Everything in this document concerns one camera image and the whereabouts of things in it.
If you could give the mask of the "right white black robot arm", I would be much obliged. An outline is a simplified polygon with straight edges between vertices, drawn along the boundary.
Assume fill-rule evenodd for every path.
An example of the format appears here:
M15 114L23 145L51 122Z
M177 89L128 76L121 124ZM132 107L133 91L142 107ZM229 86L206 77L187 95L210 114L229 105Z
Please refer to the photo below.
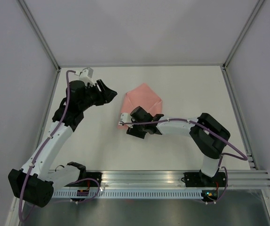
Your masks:
M203 154L202 167L198 173L198 182L210 186L217 182L219 161L230 132L208 113L196 118L172 118L164 114L152 115L141 106L131 113L120 115L120 125L127 126L127 134L141 139L147 133L151 135L183 135L192 138Z

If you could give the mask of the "pink cloth napkin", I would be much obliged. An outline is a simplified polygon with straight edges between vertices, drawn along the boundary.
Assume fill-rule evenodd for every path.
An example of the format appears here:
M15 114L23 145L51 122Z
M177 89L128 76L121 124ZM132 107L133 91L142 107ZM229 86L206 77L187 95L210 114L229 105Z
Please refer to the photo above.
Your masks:
M154 116L162 113L163 101L156 92L143 83L125 94L120 115L122 113L130 114L138 106Z

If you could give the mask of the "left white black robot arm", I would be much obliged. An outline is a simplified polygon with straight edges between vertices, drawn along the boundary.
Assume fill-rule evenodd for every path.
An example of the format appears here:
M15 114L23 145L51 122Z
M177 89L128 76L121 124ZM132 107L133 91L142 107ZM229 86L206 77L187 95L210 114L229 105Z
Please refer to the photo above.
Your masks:
M91 106L110 103L117 92L108 88L102 80L95 84L71 81L66 97L56 110L45 140L31 158L8 175L14 196L38 207L45 207L54 191L71 183L83 186L87 182L86 166L70 162L63 169L50 175L49 169L64 143L84 118L84 111Z

